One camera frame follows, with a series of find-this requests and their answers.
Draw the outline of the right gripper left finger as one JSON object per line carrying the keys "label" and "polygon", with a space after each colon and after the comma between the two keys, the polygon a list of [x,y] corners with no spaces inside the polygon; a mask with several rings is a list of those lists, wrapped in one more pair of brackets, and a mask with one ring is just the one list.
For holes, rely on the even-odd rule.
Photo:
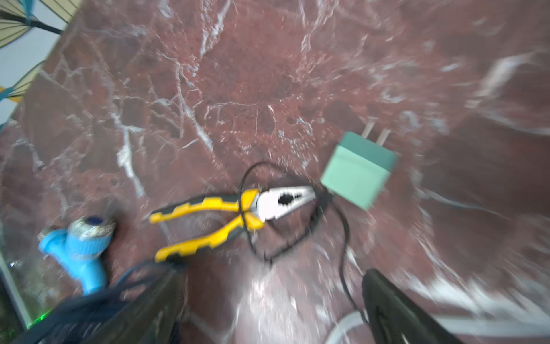
{"label": "right gripper left finger", "polygon": [[167,272],[98,328],[86,343],[177,343],[181,280]]}

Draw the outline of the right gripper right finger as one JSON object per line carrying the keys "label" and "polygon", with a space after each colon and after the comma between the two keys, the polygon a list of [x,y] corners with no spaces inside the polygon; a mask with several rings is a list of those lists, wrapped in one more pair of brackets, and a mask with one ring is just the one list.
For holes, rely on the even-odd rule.
{"label": "right gripper right finger", "polygon": [[377,269],[365,272],[362,296],[376,343],[461,343]]}

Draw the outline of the green power adapter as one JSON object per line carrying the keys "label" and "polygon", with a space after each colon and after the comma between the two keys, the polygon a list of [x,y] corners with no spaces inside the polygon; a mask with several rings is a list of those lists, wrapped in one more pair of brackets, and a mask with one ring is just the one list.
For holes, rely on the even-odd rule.
{"label": "green power adapter", "polygon": [[396,154],[384,146],[390,130],[382,129],[373,141],[369,134],[374,127],[370,121],[361,134],[345,133],[320,179],[328,191],[365,211],[374,204],[398,161]]}

